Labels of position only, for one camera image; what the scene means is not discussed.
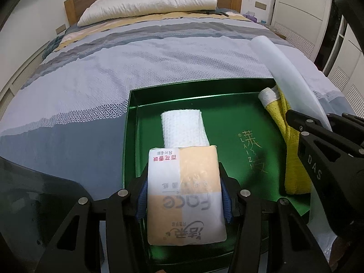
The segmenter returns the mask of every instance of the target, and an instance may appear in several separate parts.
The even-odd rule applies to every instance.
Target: white towel
[[[162,115],[165,148],[209,146],[200,110],[174,110]]]

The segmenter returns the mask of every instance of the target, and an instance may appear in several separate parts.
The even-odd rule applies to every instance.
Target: bed
[[[271,78],[248,45],[258,35],[286,54],[326,113],[354,114],[301,51],[239,14],[241,0],[218,0],[218,14],[151,14],[75,26],[95,1],[65,1],[71,28],[0,121],[0,156],[76,181],[94,200],[123,187],[130,90],[212,78]]]

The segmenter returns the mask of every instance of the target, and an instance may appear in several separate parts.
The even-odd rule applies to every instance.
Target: white tube
[[[332,131],[318,99],[284,53],[265,36],[255,37],[249,44],[271,72],[291,109],[320,120],[323,127]]]

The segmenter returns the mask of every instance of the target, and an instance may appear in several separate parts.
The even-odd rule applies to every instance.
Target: silver bolt
[[[128,195],[128,190],[121,189],[121,190],[118,192],[118,195],[119,195],[120,197],[125,197],[126,195]]]
[[[279,203],[281,203],[282,205],[288,205],[289,201],[286,198],[281,198],[279,199]]]
[[[87,197],[81,197],[79,200],[78,200],[78,204],[81,204],[81,205],[84,205],[88,202],[88,199]]]
[[[244,197],[249,197],[250,196],[250,191],[249,190],[241,190],[240,191],[240,195],[244,196]]]

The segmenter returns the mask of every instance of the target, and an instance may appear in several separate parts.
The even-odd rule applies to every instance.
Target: wall outlet
[[[255,7],[263,10],[267,10],[267,4],[255,1]]]
[[[58,35],[58,34],[62,33],[65,30],[66,30],[66,25],[63,24],[60,27],[56,28],[56,34]]]

